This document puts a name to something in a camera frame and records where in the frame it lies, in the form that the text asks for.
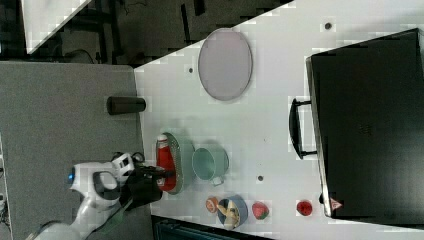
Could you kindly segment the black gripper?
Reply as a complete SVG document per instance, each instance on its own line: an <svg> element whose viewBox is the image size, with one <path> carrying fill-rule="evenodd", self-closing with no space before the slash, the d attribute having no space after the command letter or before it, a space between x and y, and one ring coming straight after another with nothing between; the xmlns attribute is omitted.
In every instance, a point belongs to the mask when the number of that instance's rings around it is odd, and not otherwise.
<svg viewBox="0 0 424 240"><path fill-rule="evenodd" d="M127 210L138 208L162 198L163 191L159 188L159 178L170 178L173 171L160 170L155 167L136 168L121 187L120 204Z"/></svg>

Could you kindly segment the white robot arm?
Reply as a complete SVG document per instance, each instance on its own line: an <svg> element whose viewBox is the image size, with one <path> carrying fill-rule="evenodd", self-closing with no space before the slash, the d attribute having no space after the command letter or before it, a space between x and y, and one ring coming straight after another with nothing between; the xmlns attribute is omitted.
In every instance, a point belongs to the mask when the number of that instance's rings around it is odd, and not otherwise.
<svg viewBox="0 0 424 240"><path fill-rule="evenodd" d="M126 162L76 164L68 180L83 200L73 222L49 221L25 240L86 240L121 208L158 201L162 191L157 181L174 176L172 170Z"/></svg>

